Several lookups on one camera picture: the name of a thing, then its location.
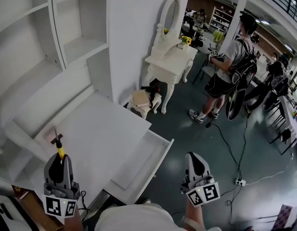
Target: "black backpack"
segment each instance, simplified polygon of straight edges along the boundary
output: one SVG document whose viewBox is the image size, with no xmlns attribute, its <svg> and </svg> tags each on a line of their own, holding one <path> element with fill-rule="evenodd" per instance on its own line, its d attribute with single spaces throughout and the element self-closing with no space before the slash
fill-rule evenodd
<svg viewBox="0 0 297 231">
<path fill-rule="evenodd" d="M 254 54 L 254 48 L 252 52 L 248 52 L 248 48 L 243 39 L 236 39 L 243 47 L 242 51 L 245 51 L 245 57 L 237 64 L 230 67 L 230 78 L 232 83 L 236 86 L 236 90 L 245 90 L 250 84 L 252 77 L 256 74 L 257 60 Z"/>
<path fill-rule="evenodd" d="M 244 40 L 237 39 L 237 41 L 242 43 L 242 51 L 245 51 L 245 57 L 239 63 L 230 67 L 233 88 L 226 104 L 226 116 L 230 121 L 234 120 L 238 115 L 245 99 L 245 91 L 258 70 L 254 48 L 252 52 L 248 52 Z"/>
</svg>

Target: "white column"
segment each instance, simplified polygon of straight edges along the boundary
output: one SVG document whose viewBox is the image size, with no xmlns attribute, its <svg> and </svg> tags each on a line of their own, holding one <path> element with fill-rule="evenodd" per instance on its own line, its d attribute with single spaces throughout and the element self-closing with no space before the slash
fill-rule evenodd
<svg viewBox="0 0 297 231">
<path fill-rule="evenodd" d="M 227 47 L 229 46 L 230 42 L 235 38 L 235 35 L 237 32 L 239 32 L 239 23 L 240 23 L 240 11 L 245 10 L 245 4 L 247 0 L 238 0 L 238 4 L 235 10 L 234 17 L 232 19 L 231 25 L 229 27 L 229 30 L 226 34 L 226 37 L 224 39 L 224 42 L 219 50 L 220 53 L 225 52 Z"/>
</svg>

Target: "screwdriver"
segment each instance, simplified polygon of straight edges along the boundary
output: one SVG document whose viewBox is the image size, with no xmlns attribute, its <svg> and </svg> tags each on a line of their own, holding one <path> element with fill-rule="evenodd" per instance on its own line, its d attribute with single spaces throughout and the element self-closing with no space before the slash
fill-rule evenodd
<svg viewBox="0 0 297 231">
<path fill-rule="evenodd" d="M 61 140 L 58 138 L 56 127 L 54 127 L 54 132 L 55 132 L 55 136 L 56 136 L 56 140 L 55 140 L 56 148 L 57 148 L 59 156 L 63 160 L 64 155 L 65 155 L 65 150 L 64 150 L 63 145 L 61 143 Z"/>
</svg>

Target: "white sock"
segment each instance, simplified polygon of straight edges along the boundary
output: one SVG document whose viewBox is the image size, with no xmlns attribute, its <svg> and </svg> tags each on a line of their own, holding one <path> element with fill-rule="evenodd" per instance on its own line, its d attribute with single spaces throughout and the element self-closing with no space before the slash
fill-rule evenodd
<svg viewBox="0 0 297 231">
<path fill-rule="evenodd" d="M 219 113 L 220 109 L 218 109 L 217 107 L 214 109 L 214 113 L 217 114 Z"/>
<path fill-rule="evenodd" d="M 206 115 L 203 113 L 203 112 L 201 112 L 199 115 L 198 115 L 198 117 L 200 118 L 200 119 L 202 119 L 202 118 L 204 118 Z"/>
</svg>

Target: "flower vase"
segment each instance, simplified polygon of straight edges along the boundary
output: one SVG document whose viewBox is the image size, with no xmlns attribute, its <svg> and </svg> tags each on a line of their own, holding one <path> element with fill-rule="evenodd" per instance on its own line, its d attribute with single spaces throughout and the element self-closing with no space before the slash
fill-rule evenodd
<svg viewBox="0 0 297 231">
<path fill-rule="evenodd" d="M 183 50 L 188 49 L 188 45 L 186 43 L 184 43 L 184 44 L 180 43 L 180 44 L 177 45 L 177 47 L 180 48 L 180 49 L 183 49 Z"/>
</svg>

